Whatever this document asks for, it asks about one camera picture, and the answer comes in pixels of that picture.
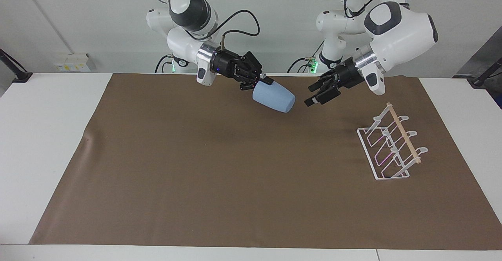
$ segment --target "white table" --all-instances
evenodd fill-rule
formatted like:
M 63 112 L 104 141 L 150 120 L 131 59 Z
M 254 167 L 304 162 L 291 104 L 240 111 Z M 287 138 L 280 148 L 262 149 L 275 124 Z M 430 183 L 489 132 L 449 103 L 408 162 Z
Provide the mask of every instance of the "white table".
M 110 77 L 39 73 L 0 98 L 0 260 L 502 260 L 502 251 L 26 245 Z M 502 111 L 465 80 L 421 82 L 502 221 Z

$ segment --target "black stand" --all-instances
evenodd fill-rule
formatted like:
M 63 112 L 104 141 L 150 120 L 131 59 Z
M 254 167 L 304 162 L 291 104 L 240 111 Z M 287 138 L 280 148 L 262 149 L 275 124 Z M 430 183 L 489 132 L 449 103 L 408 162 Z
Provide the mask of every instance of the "black stand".
M 473 86 L 482 86 L 484 81 L 489 78 L 496 70 L 502 66 L 502 58 L 500 58 L 495 64 L 491 65 L 482 75 L 477 78 L 468 78 L 468 82 Z
M 24 83 L 27 82 L 33 73 L 27 73 L 20 70 L 12 61 L 7 57 L 5 52 L 0 49 L 0 60 L 16 75 L 16 78 L 12 81 L 12 83 Z

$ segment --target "white wall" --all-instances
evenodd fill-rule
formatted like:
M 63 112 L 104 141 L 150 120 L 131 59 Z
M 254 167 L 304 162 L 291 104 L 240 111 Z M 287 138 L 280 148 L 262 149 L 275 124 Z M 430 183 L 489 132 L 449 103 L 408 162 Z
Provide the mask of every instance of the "white wall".
M 28 70 L 54 71 L 54 54 L 70 49 L 89 53 L 100 72 L 150 72 L 159 57 L 168 53 L 165 41 L 145 22 L 149 9 L 162 7 L 156 0 L 33 1 L 0 0 L 0 47 Z M 208 2 L 221 20 L 239 9 L 256 14 L 262 34 L 256 38 L 229 35 L 226 45 L 239 53 L 252 51 L 266 72 L 284 72 L 293 60 L 312 54 L 322 41 L 315 28 L 316 16 L 325 9 L 340 9 L 337 0 Z M 502 25 L 502 0 L 409 2 L 413 10 L 432 15 L 439 43 L 416 60 L 396 67 L 394 74 L 451 77 Z M 226 28 L 255 29 L 246 15 Z

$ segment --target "white rack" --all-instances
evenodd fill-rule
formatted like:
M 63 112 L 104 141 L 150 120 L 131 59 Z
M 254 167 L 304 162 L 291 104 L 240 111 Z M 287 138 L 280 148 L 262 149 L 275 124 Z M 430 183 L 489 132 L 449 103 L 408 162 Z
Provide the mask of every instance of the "white rack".
M 385 117 L 387 113 L 392 115 L 393 122 L 391 122 L 388 126 L 380 126 L 382 123 L 382 119 Z M 408 116 L 398 116 L 396 111 L 394 111 L 394 107 L 392 104 L 387 103 L 387 107 L 380 113 L 379 116 L 373 118 L 373 125 L 369 128 L 359 128 L 357 129 L 357 134 L 359 135 L 359 139 L 361 140 L 362 147 L 364 148 L 364 152 L 366 153 L 366 157 L 368 157 L 369 165 L 371 166 L 371 170 L 373 171 L 373 175 L 375 179 L 403 179 L 409 177 L 408 169 L 414 164 L 420 164 L 422 161 L 420 159 L 420 154 L 428 151 L 425 147 L 415 148 L 410 141 L 410 137 L 416 136 L 416 131 L 406 131 L 402 125 L 403 121 L 408 120 Z M 378 139 L 376 141 L 371 141 L 369 138 L 377 132 L 376 136 Z M 380 148 L 376 152 L 376 154 L 372 157 L 369 155 L 368 148 L 375 147 L 377 148 L 380 144 Z M 403 147 L 407 145 L 411 155 L 402 158 L 400 151 Z M 385 159 L 381 161 L 378 160 L 378 155 L 381 152 L 388 152 L 388 155 Z M 383 167 L 383 169 L 377 171 L 375 166 Z M 399 168 L 399 170 L 393 174 L 392 176 L 385 176 L 384 171 L 395 164 Z

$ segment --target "white tabletop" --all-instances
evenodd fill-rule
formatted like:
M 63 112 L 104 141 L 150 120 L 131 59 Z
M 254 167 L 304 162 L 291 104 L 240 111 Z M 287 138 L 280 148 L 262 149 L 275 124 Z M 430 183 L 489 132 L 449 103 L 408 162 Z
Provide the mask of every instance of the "white tabletop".
M 502 252 L 25 245 L 110 77 L 40 73 L 26 84 L 13 84 L 0 98 L 0 260 L 502 260 Z M 486 91 L 465 80 L 421 82 L 502 221 L 502 111 Z

